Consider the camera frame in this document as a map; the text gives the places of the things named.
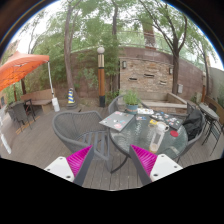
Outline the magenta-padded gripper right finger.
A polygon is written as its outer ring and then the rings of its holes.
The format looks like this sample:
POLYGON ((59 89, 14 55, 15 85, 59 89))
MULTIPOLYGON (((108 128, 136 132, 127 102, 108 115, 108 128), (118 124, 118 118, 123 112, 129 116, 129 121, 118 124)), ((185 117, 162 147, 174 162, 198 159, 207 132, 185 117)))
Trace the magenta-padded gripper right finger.
POLYGON ((165 154, 153 154, 143 148, 131 145, 129 154, 143 185, 159 180, 182 169, 165 154))

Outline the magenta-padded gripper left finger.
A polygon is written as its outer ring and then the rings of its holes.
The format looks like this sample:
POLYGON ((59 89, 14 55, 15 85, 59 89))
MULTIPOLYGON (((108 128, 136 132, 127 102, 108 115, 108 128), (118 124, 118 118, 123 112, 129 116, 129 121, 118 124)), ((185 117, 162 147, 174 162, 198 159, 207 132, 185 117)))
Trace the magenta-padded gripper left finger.
POLYGON ((82 186, 93 156, 94 149, 90 145, 68 157, 58 157, 45 168, 45 171, 82 186))

